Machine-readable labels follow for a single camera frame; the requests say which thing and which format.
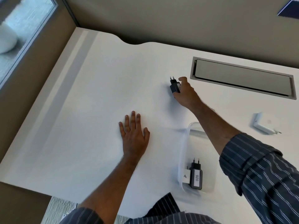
white power adapter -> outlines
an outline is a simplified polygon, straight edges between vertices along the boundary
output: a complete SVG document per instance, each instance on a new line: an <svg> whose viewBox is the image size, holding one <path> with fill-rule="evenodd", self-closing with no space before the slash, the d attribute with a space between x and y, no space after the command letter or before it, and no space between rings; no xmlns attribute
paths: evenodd
<svg viewBox="0 0 299 224"><path fill-rule="evenodd" d="M260 112L256 115L253 126L258 128L261 131L264 131L268 134L278 134L281 133L279 128L280 122L275 116Z"/></svg>

white desk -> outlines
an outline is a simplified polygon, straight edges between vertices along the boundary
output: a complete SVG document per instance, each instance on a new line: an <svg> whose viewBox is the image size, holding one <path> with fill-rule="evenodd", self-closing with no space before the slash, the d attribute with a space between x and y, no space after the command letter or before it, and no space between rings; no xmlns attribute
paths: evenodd
<svg viewBox="0 0 299 224"><path fill-rule="evenodd" d="M299 88L298 69L159 43L129 45L112 34L77 28L0 164L0 181L81 202L120 160L118 122L135 110L151 139L120 215L143 216L172 192L181 210L210 215L223 224L258 222L219 167L214 200L189 196L178 186L182 136L196 118L172 97L169 76L189 78L193 56L291 74ZM298 100L189 82L230 124L298 164ZM261 135L250 128L252 115L260 111L278 117L283 134Z"/></svg>

blue object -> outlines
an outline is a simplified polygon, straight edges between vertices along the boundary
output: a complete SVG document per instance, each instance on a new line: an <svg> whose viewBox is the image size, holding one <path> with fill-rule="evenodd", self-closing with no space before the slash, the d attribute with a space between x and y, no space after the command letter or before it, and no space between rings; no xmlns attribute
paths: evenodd
<svg viewBox="0 0 299 224"><path fill-rule="evenodd" d="M290 0L277 15L299 19L299 0Z"/></svg>

wall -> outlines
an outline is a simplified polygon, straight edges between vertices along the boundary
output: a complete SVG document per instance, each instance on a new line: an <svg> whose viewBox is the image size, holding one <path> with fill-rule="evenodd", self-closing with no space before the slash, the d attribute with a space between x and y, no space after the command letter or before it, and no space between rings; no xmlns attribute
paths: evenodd
<svg viewBox="0 0 299 224"><path fill-rule="evenodd" d="M288 0L67 0L84 28L299 68Z"/></svg>
<svg viewBox="0 0 299 224"><path fill-rule="evenodd" d="M62 1L57 1L58 11L0 90L0 161L75 29ZM0 183L0 223L40 224L50 198Z"/></svg>

black object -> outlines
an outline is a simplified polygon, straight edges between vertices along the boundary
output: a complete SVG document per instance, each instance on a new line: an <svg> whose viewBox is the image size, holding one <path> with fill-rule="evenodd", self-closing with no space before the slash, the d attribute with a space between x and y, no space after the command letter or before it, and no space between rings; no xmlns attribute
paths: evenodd
<svg viewBox="0 0 299 224"><path fill-rule="evenodd" d="M191 174L190 174L190 184L189 186L193 189L202 189L202 170L201 165L195 162L195 158L193 159L193 163L191 163Z"/></svg>
<svg viewBox="0 0 299 224"><path fill-rule="evenodd" d="M299 19L299 0L290 0L277 15Z"/></svg>
<svg viewBox="0 0 299 224"><path fill-rule="evenodd" d="M170 89L171 89L171 92L174 93L174 92L178 92L180 93L181 92L181 83L180 82L177 82L174 77L173 79L171 79L170 77Z"/></svg>

